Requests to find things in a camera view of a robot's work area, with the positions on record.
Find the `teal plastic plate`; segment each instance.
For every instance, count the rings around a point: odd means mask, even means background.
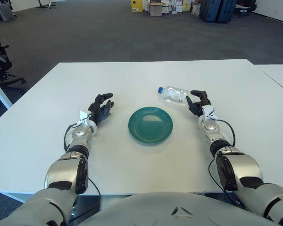
[[[167,139],[173,129],[170,115],[157,107],[144,107],[134,112],[128,123],[131,135],[147,144]]]

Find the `stacked boxes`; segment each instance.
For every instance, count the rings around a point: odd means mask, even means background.
[[[189,12],[191,10],[192,0],[183,0],[183,12]]]
[[[161,16],[162,14],[162,3],[153,2],[150,4],[150,16]]]
[[[183,12],[183,0],[176,0],[175,5],[176,5],[176,12],[182,13]]]

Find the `white wall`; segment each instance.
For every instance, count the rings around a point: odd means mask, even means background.
[[[255,13],[283,21],[283,0],[257,0],[256,4]]]
[[[40,0],[41,4],[46,5],[48,4],[48,0]],[[13,6],[13,11],[17,12],[20,10],[28,9],[28,8],[34,8],[36,6],[39,6],[38,0],[12,0],[11,5]]]

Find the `white table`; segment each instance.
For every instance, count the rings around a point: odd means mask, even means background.
[[[258,161],[266,183],[283,186],[283,88],[248,60],[212,60],[58,64],[0,117],[0,191],[42,189],[47,169],[64,152],[68,125],[107,92],[115,106],[99,125],[88,159],[89,175],[104,195],[220,191],[208,174],[212,156],[198,117],[157,94],[167,85],[206,90],[216,115],[233,126],[236,147]],[[129,134],[131,114],[145,106],[172,117],[173,132],[159,145]],[[212,171],[217,177],[215,165]],[[96,190],[90,185],[86,194]]]
[[[283,87],[283,65],[256,65],[268,77]]]

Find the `plastic water bottle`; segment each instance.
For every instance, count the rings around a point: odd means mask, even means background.
[[[189,92],[187,90],[167,86],[166,88],[159,87],[158,93],[160,93],[165,99],[171,99],[178,103],[184,103],[186,102],[186,96]]]

